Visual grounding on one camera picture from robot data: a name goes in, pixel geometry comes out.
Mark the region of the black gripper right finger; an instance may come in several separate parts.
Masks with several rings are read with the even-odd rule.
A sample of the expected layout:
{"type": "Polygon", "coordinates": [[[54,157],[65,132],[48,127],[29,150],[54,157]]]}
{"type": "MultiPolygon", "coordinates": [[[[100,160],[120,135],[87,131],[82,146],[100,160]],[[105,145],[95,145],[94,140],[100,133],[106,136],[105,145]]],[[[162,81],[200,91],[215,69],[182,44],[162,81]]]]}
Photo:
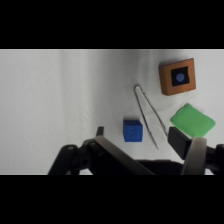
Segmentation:
{"type": "Polygon", "coordinates": [[[169,128],[167,141],[184,161],[182,175],[204,175],[206,169],[224,175],[224,144],[209,147],[205,138],[190,139],[176,127],[169,128]]]}

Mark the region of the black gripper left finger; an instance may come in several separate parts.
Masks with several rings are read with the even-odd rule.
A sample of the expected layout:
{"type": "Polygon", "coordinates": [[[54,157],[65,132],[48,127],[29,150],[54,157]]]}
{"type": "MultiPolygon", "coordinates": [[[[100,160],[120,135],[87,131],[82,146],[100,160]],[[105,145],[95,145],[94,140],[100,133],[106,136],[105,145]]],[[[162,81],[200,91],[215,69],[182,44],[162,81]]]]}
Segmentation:
{"type": "Polygon", "coordinates": [[[63,146],[56,156],[49,175],[79,175],[88,169],[93,175],[153,175],[153,172],[132,159],[104,137],[104,128],[85,140],[80,147],[63,146]]]}

